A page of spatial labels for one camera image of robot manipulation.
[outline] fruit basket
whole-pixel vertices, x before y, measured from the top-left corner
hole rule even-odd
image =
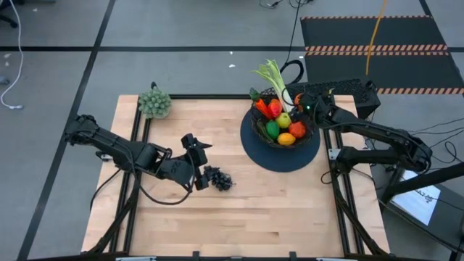
[[[297,94],[301,93],[301,91],[299,91],[296,88],[288,88],[287,91],[289,92],[289,95],[292,99],[292,101],[288,101],[288,102],[293,104],[295,97],[297,96]],[[265,104],[270,104],[273,99],[278,99],[278,96],[273,88],[268,88],[260,93],[260,98],[264,101]],[[250,120],[251,120],[253,131],[260,137],[260,139],[263,142],[265,142],[266,144],[268,144],[269,146],[273,148],[294,149],[297,146],[301,146],[307,143],[311,139],[312,134],[314,133],[314,130],[315,130],[315,126],[310,122],[310,118],[304,116],[300,120],[301,124],[304,126],[304,129],[305,129],[304,135],[296,137],[294,142],[289,145],[283,145],[283,144],[278,143],[278,140],[276,138],[272,138],[272,137],[270,138],[269,134],[266,133],[266,127],[263,127],[263,126],[267,126],[267,124],[271,121],[270,119],[268,119],[253,104],[250,109],[250,113],[251,113]],[[289,126],[288,128],[279,128],[279,135],[282,133],[291,132],[289,131],[290,127],[291,126]]]

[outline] wooden tabletop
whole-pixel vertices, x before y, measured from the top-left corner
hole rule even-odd
[[[356,113],[352,96],[336,96],[335,100]],[[136,102],[137,96],[120,96],[112,132],[130,138]],[[212,187],[194,191],[176,206],[155,204],[141,193],[131,255],[191,256],[200,251],[201,256],[215,257],[288,257],[295,251],[299,257],[343,256],[332,187],[320,182],[328,171],[323,138],[318,154],[306,167],[291,173],[265,170],[248,158],[241,145],[240,124],[249,106],[250,100],[177,99],[167,118],[152,121],[149,142],[171,148],[173,156],[185,153],[181,137],[186,133],[212,144],[206,149],[208,165],[221,167],[236,186],[227,192]],[[346,133],[342,137],[345,146],[364,147],[362,136]],[[356,168],[370,175],[368,165]],[[103,163],[99,184],[114,171],[112,162]],[[356,172],[351,181],[360,222],[389,251],[373,182]],[[83,250],[93,247],[113,221],[121,182],[119,175],[95,199]],[[176,183],[148,175],[143,175],[142,186],[164,201],[177,201],[185,194]],[[355,252],[350,224],[348,229]],[[118,249],[122,249],[124,234],[125,224]]]

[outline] black floor mat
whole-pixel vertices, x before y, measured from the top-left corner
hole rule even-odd
[[[382,94],[460,93],[463,84],[451,56],[440,53],[442,55],[431,53],[423,56],[378,56],[374,53],[370,58],[369,78],[380,88],[379,93]],[[365,75],[364,52],[361,55],[357,55],[357,52],[355,55],[308,54],[305,62],[309,82],[351,79]]]
[[[375,17],[303,17],[305,46],[368,45]],[[376,44],[445,44],[432,17],[384,17]]]

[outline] green onion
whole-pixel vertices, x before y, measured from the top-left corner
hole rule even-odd
[[[274,91],[277,93],[278,99],[282,103],[283,110],[285,112],[290,112],[292,106],[288,105],[285,101],[291,103],[291,97],[289,92],[286,90],[285,83],[283,83],[281,71],[278,69],[278,65],[275,60],[271,61],[267,59],[266,61],[268,61],[266,65],[260,65],[259,70],[254,70],[253,72],[260,75],[272,85]]]

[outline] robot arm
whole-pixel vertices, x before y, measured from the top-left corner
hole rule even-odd
[[[406,130],[386,127],[362,120],[351,112],[337,107],[333,96],[328,93],[319,96],[303,94],[301,109],[294,108],[293,118],[308,115],[319,128],[331,128],[341,133],[358,133],[368,138],[382,141],[391,147],[385,150],[357,150],[350,146],[329,151],[341,173],[349,173],[358,163],[399,163],[403,168],[423,172],[430,168],[432,150]]]
[[[108,130],[100,128],[90,115],[77,116],[65,131],[65,140],[71,145],[92,145],[113,158],[117,167],[124,171],[141,171],[159,179],[169,179],[189,189],[190,180],[195,175],[197,190],[208,187],[207,178],[199,166],[207,163],[204,149],[211,145],[199,142],[187,134],[182,145],[187,152],[171,158],[171,149],[140,141],[128,141]]]

